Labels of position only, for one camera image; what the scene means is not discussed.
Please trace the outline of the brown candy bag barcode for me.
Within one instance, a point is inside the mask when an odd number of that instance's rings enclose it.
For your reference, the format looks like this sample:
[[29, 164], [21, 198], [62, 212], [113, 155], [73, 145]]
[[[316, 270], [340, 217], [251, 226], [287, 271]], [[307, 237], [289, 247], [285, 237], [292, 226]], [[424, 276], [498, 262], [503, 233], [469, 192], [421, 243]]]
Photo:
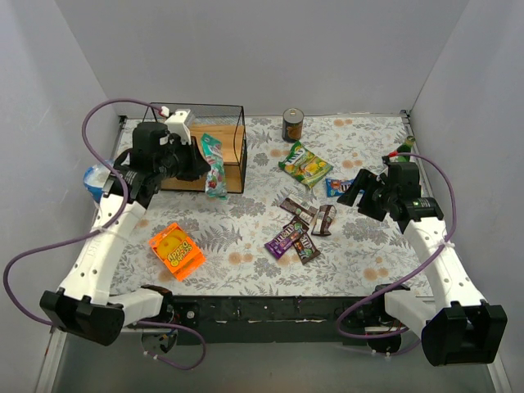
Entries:
[[334, 205], [322, 205], [318, 209], [318, 213], [314, 220], [314, 225], [311, 234], [319, 237], [327, 237], [331, 235], [330, 227], [337, 214], [337, 209]]

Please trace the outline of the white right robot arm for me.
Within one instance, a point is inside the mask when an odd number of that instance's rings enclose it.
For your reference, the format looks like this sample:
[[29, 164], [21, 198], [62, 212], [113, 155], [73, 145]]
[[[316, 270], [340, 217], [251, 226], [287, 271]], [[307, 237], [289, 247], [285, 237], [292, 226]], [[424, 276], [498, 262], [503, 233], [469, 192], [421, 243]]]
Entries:
[[421, 263], [407, 277], [424, 273], [433, 303], [418, 299], [401, 278], [352, 305], [337, 323], [360, 306], [371, 305], [378, 317], [395, 319], [413, 332], [433, 366], [493, 363], [508, 322], [503, 307], [489, 304], [472, 283], [441, 208], [434, 198], [422, 195], [417, 164], [387, 161], [386, 167], [384, 174], [360, 170], [337, 201], [357, 205], [369, 218], [391, 217], [398, 224]]

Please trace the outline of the orange Scrub Daddy box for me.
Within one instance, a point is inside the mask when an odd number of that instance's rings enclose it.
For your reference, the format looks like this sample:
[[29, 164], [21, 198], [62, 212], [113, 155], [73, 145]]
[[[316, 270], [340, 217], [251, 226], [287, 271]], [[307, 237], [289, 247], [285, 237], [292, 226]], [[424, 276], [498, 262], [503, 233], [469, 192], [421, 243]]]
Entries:
[[200, 247], [177, 223], [157, 233], [148, 244], [155, 256], [180, 282], [206, 261]]

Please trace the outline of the brown tin can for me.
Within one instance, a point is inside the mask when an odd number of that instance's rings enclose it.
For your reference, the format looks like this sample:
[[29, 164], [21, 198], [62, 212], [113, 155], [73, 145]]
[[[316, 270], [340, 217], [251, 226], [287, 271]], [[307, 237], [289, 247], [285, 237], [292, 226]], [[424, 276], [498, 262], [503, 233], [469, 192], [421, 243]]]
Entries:
[[282, 139], [296, 142], [302, 136], [304, 113], [297, 108], [286, 109], [282, 114]]

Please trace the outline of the purple M&M candy bag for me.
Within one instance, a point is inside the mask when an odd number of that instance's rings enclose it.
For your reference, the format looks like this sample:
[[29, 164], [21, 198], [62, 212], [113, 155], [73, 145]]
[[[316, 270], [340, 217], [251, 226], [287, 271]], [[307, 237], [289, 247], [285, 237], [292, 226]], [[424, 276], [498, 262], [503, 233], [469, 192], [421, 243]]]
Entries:
[[282, 231], [271, 241], [264, 244], [264, 248], [277, 260], [280, 259], [294, 242], [299, 240], [309, 230], [309, 226], [295, 217], [284, 225]]

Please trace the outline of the blue M&M candy bag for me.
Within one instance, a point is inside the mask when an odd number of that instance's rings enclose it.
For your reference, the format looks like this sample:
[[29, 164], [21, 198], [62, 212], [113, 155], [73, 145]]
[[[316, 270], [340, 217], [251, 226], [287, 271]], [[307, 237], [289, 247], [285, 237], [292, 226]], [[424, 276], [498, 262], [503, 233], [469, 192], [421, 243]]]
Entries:
[[326, 193], [327, 197], [342, 196], [352, 185], [353, 180], [340, 180], [334, 178], [326, 178]]

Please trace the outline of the teal red candy bag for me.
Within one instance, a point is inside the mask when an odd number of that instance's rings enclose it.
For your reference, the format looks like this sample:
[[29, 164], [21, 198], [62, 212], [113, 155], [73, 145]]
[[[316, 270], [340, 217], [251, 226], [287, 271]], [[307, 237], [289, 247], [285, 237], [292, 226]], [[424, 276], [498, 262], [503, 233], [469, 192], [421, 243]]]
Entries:
[[210, 170], [206, 175], [206, 195], [219, 199], [227, 198], [227, 187], [225, 180], [224, 158], [222, 142], [204, 133], [201, 137], [201, 147]]

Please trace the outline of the green yellow candy bag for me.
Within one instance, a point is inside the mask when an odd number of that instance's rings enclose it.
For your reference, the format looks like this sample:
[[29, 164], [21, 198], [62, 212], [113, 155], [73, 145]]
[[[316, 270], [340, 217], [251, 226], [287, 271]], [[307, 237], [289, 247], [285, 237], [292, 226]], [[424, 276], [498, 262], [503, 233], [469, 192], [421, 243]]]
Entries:
[[331, 164], [307, 149], [300, 141], [292, 145], [287, 157], [278, 163], [278, 167], [308, 188], [314, 187], [333, 169]]

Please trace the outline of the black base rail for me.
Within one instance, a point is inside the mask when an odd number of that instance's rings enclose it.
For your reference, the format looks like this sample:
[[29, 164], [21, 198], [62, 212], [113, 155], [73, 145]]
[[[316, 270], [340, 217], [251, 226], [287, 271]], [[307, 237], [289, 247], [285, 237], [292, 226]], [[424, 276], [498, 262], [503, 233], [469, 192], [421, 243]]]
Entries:
[[191, 328], [208, 344], [342, 342], [336, 320], [360, 296], [170, 296], [159, 316], [135, 325]]

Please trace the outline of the brown M&M candy bag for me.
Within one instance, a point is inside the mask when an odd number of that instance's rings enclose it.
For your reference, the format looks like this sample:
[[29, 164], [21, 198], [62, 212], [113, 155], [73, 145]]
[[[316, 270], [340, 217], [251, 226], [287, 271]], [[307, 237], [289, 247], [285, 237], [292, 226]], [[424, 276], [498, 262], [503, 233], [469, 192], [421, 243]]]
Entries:
[[308, 264], [321, 255], [321, 251], [313, 243], [308, 233], [304, 233], [294, 241], [293, 246], [302, 264]]

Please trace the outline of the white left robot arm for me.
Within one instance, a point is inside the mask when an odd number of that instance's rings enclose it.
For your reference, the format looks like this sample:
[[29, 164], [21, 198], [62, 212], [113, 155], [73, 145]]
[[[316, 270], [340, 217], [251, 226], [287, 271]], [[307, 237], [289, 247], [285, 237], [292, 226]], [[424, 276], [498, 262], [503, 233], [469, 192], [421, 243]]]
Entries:
[[166, 178], [195, 181], [210, 167], [197, 145], [169, 131], [160, 122], [142, 122], [133, 131], [132, 146], [114, 168], [125, 184], [111, 176], [100, 200], [98, 230], [88, 239], [69, 274], [56, 291], [45, 291], [39, 305], [52, 325], [63, 332], [108, 346], [122, 328], [142, 319], [166, 322], [173, 312], [171, 291], [144, 285], [128, 294], [111, 296], [110, 287], [129, 236], [146, 213]]

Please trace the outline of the green glass bottle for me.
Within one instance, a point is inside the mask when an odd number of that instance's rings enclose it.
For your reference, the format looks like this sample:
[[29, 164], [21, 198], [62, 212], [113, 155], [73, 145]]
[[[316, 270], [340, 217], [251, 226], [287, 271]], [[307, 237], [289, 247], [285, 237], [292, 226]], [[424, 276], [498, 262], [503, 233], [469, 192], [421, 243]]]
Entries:
[[411, 157], [402, 156], [401, 153], [411, 153], [415, 142], [416, 142], [416, 138], [412, 135], [408, 135], [405, 138], [404, 142], [395, 149], [395, 152], [397, 153], [397, 155], [394, 156], [392, 160], [394, 162], [410, 162]]

